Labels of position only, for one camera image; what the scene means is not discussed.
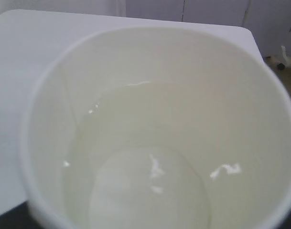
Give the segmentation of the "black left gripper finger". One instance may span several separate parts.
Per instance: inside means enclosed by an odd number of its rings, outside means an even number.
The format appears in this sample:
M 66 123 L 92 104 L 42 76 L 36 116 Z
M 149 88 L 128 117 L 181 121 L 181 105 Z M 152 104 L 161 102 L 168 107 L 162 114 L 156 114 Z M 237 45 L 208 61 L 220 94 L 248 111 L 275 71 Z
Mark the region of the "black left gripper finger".
M 27 202 L 0 215 L 0 229 L 37 229 L 38 224 L 31 217 Z

